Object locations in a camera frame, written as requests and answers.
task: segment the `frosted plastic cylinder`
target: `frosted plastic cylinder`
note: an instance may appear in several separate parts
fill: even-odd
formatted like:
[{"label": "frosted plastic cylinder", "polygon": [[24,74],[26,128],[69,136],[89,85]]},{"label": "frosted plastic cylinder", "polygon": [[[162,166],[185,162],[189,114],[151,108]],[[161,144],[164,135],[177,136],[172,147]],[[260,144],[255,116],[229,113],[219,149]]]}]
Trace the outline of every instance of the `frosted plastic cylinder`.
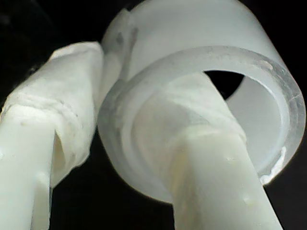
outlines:
[{"label": "frosted plastic cylinder", "polygon": [[11,108],[0,122],[0,229],[49,228],[54,125]]},{"label": "frosted plastic cylinder", "polygon": [[[107,35],[118,38],[122,49],[128,46],[130,56],[117,53],[124,68],[98,121],[119,175],[143,194],[171,202],[160,179],[133,148],[135,117],[152,95],[173,80],[224,70],[246,76],[227,104],[246,133],[258,177],[269,183],[300,144],[306,108],[298,85],[255,16],[236,0],[149,0],[124,15],[116,18],[117,26],[111,24]],[[125,32],[134,35],[132,40],[122,36],[118,26],[126,25],[127,18],[132,26]]]},{"label": "frosted plastic cylinder", "polygon": [[123,125],[121,137],[131,153],[128,162],[137,158],[162,182],[177,230],[282,229],[249,158],[244,131],[206,74],[161,87],[128,127]]}]

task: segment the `hole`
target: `hole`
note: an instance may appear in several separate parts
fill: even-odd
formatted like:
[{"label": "hole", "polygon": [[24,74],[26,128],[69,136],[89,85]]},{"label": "hole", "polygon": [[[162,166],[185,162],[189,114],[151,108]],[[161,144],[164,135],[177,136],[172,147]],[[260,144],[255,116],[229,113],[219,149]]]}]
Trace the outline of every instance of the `hole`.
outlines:
[{"label": "hole", "polygon": [[203,73],[210,77],[224,100],[229,98],[237,90],[244,78],[242,74],[229,71],[211,70],[204,71]]},{"label": "hole", "polygon": [[119,45],[122,45],[124,43],[124,38],[123,38],[123,34],[122,33],[119,33],[116,37],[116,42],[119,44]]}]

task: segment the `white rod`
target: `white rod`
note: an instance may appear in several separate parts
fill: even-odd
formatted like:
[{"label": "white rod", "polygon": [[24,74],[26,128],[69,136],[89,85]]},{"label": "white rod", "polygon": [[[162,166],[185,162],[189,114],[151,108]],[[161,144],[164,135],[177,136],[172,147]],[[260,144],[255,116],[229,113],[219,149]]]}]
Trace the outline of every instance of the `white rod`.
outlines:
[{"label": "white rod", "polygon": [[0,122],[0,229],[47,230],[54,127],[18,116]]},{"label": "white rod", "polygon": [[210,132],[191,129],[172,148],[176,230],[282,230],[240,136]]}]

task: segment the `black background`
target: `black background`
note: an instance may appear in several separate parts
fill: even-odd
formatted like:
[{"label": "black background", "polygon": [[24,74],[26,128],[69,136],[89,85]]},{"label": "black background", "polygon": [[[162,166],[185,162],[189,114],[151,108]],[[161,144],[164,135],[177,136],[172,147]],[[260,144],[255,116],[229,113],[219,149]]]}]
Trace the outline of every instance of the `black background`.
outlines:
[{"label": "black background", "polygon": [[[0,0],[0,102],[52,50],[100,41],[117,12],[140,0]],[[257,16],[306,99],[303,1],[242,0]],[[307,143],[265,190],[285,230],[307,230]],[[171,205],[150,200],[114,172],[99,136],[91,155],[53,192],[50,230],[172,230]]]}]

